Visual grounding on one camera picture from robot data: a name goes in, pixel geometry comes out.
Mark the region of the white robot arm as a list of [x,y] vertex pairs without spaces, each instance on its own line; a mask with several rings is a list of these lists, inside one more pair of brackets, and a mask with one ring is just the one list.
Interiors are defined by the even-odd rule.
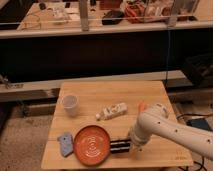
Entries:
[[167,108],[161,103],[149,107],[140,103],[136,121],[129,131],[132,143],[143,146],[152,135],[157,135],[213,161],[213,132],[175,123],[168,116]]

